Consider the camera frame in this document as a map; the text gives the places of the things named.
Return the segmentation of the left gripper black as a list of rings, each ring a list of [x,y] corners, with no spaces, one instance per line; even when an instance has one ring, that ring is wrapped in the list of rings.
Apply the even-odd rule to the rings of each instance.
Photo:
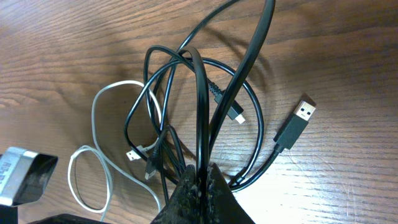
[[[56,216],[44,218],[42,220],[30,222],[29,224],[108,224],[108,223],[63,213]]]

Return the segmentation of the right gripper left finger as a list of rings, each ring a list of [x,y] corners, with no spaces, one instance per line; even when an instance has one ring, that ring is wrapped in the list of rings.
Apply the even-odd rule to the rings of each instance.
[[[168,204],[151,224],[200,223],[200,191],[196,184],[195,166],[188,165]]]

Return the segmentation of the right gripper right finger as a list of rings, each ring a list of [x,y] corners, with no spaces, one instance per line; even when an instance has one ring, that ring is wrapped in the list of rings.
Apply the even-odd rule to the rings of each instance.
[[[205,223],[254,223],[235,199],[215,163],[208,167]]]

